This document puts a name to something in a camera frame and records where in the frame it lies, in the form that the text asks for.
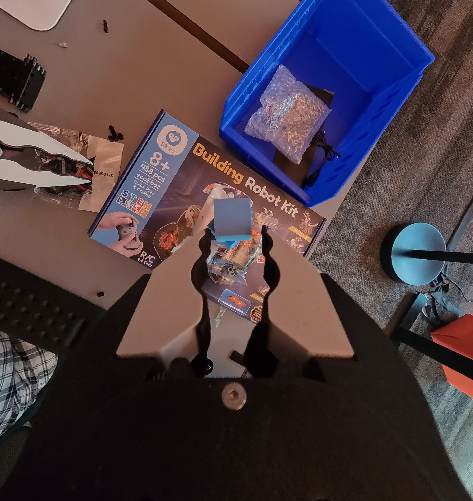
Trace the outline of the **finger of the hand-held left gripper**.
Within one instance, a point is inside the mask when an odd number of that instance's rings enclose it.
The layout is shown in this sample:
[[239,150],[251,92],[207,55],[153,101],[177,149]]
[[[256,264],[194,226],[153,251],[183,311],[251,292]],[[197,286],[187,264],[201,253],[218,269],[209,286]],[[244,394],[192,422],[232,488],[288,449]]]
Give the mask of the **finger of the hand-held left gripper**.
[[59,175],[51,171],[33,171],[20,164],[0,159],[0,189],[24,189],[26,186],[53,187],[91,183],[91,180],[71,175]]
[[11,148],[33,147],[50,155],[60,155],[78,163],[92,162],[51,136],[0,120],[0,143]]

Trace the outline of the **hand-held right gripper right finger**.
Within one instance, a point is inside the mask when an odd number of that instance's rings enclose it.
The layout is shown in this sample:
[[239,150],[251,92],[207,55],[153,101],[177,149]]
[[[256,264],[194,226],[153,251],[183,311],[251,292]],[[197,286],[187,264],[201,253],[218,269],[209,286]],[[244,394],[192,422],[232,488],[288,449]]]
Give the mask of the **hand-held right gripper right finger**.
[[353,358],[321,274],[266,226],[261,234],[269,290],[246,346],[250,375],[273,376],[287,360],[302,369],[312,358]]

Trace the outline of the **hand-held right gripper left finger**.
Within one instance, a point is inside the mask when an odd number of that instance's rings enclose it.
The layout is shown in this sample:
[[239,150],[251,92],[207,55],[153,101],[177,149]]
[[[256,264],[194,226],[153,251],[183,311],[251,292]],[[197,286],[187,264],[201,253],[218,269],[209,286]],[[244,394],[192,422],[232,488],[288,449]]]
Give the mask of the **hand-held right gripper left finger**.
[[154,358],[168,368],[187,359],[196,375],[206,375],[209,348],[209,230],[192,236],[156,267],[117,348],[119,359]]

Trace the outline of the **silver plastic parts bag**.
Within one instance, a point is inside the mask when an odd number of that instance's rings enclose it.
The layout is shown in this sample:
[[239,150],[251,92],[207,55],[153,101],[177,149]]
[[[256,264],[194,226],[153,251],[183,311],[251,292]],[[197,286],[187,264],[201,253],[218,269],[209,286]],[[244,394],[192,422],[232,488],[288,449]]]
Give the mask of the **silver plastic parts bag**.
[[77,177],[90,179],[90,183],[34,188],[32,198],[58,206],[98,213],[119,178],[123,144],[71,129],[36,122],[28,124],[55,138],[93,163],[90,167],[82,166],[76,174]]

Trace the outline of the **clear plastic bag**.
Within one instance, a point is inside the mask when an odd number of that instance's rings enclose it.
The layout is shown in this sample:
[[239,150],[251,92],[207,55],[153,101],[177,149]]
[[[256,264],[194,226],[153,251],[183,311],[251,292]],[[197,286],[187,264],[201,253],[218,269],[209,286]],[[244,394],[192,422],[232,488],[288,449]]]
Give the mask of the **clear plastic bag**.
[[[214,218],[215,199],[248,197],[242,191],[222,182],[208,185],[204,191],[208,193],[204,204],[196,209],[194,216],[188,217],[189,221],[194,223],[193,235],[208,227],[209,220]],[[260,231],[266,224],[268,216],[273,216],[273,212],[265,207],[255,211],[252,217],[252,237],[247,241],[237,242],[232,248],[228,247],[228,242],[211,241],[213,253],[208,260],[208,272],[215,283],[223,285],[232,285],[235,281],[246,283],[245,275],[251,264],[263,257]]]

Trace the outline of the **light blue foam cube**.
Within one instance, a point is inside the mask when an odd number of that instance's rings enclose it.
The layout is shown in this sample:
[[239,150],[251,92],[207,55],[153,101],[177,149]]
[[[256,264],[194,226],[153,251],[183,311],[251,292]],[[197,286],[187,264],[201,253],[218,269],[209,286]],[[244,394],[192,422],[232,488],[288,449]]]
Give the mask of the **light blue foam cube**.
[[249,240],[252,237],[252,200],[248,197],[215,199],[213,221],[216,241]]

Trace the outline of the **grey desk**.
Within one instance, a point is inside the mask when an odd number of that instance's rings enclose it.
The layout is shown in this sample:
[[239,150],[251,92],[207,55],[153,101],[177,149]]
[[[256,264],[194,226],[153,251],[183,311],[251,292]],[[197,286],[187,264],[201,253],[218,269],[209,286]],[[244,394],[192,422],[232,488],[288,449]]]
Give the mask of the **grey desk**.
[[[218,131],[222,108],[241,73],[148,1],[72,1],[46,32],[0,9],[0,49],[33,55],[47,71],[24,120],[99,137],[113,125],[125,136],[127,164],[164,109],[225,148]],[[0,191],[3,260],[102,307],[148,272],[90,239],[94,214],[32,196],[32,188]],[[96,297],[98,291],[104,296]]]

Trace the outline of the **white book stand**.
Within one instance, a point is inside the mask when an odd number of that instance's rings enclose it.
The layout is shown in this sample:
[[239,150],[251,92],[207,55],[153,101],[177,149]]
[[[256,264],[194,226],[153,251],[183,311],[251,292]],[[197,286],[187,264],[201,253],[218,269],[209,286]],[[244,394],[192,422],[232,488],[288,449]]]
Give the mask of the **white book stand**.
[[0,9],[28,28],[45,32],[53,29],[72,1],[0,1]]

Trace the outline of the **black studded baseplate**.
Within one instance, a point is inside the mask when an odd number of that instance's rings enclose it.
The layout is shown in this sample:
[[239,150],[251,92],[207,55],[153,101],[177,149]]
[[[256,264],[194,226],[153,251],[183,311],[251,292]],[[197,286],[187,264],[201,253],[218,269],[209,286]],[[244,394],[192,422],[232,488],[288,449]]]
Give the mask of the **black studded baseplate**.
[[58,356],[106,311],[0,258],[0,331]]

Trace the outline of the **pale blue round stand base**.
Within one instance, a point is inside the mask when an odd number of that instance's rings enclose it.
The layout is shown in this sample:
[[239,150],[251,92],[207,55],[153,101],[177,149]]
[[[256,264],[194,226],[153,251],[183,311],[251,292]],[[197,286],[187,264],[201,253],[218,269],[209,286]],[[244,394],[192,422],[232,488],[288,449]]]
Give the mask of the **pale blue round stand base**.
[[446,262],[415,258],[410,255],[413,251],[446,252],[444,237],[433,225],[423,222],[393,227],[380,246],[379,259],[383,271],[394,281],[411,286],[433,282]]

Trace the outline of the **blue robot kit box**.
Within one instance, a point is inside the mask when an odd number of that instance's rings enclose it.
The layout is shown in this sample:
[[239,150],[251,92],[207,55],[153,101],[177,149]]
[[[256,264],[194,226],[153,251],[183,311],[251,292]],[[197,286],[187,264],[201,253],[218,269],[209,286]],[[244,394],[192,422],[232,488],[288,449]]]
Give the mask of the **blue robot kit box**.
[[[141,141],[89,235],[152,271],[194,236],[188,217],[204,204],[206,187],[218,182],[246,194],[252,216],[263,207],[272,211],[263,226],[307,256],[325,219],[165,111]],[[263,255],[251,264],[246,283],[232,285],[215,283],[208,273],[203,289],[213,302],[256,324],[269,290],[264,266]]]

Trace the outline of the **red plastic object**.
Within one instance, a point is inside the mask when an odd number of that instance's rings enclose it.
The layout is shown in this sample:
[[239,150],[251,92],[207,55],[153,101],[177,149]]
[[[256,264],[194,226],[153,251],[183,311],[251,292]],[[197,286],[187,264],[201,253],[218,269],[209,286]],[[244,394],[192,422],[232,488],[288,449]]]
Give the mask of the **red plastic object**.
[[[464,316],[431,333],[432,340],[473,360],[473,315]],[[443,365],[447,381],[473,398],[473,380]]]

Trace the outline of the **person's plaid clothing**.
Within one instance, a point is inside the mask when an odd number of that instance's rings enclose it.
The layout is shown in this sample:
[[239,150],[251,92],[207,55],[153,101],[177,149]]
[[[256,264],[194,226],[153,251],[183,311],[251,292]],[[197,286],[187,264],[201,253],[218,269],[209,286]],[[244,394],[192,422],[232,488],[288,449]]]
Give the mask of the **person's plaid clothing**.
[[33,416],[57,364],[56,354],[0,331],[0,439]]

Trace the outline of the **bubble wrap bag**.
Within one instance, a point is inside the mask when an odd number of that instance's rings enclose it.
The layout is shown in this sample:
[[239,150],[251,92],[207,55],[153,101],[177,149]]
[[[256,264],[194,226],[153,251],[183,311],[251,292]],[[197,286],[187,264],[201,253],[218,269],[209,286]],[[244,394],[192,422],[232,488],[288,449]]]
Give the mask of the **bubble wrap bag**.
[[331,109],[283,65],[260,97],[261,108],[244,132],[270,142],[293,164],[300,164]]

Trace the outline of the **blue plastic bin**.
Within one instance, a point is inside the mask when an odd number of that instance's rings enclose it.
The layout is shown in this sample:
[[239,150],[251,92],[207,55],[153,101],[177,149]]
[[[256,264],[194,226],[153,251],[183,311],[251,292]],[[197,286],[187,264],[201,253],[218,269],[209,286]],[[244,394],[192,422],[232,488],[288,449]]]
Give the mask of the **blue plastic bin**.
[[[268,181],[309,207],[338,194],[370,153],[434,61],[387,1],[302,1],[226,99],[220,137]],[[244,133],[278,66],[300,82],[333,93],[324,122],[327,144],[315,153],[315,183],[301,187],[274,164],[277,148]]]

